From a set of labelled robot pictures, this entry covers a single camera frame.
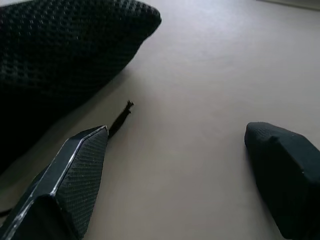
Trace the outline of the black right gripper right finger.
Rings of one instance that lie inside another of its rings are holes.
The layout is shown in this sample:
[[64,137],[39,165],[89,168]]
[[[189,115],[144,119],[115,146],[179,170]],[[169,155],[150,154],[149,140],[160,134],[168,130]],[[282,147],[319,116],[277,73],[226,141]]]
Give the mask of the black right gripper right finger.
[[320,240],[320,150],[303,135],[250,122],[244,143],[260,196],[281,235]]

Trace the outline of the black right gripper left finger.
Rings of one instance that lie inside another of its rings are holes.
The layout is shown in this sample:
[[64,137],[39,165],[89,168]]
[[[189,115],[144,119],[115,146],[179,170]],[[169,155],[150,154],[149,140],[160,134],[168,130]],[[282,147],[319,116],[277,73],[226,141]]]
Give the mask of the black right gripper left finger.
[[0,227],[0,240],[82,240],[101,184],[105,125],[67,139]]

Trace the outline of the black mesh drawstring pouch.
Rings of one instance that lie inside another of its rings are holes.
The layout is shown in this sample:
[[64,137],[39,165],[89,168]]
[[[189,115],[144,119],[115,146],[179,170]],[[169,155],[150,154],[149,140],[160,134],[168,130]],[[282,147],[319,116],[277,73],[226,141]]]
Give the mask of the black mesh drawstring pouch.
[[0,7],[0,175],[132,60],[162,18],[138,0]]

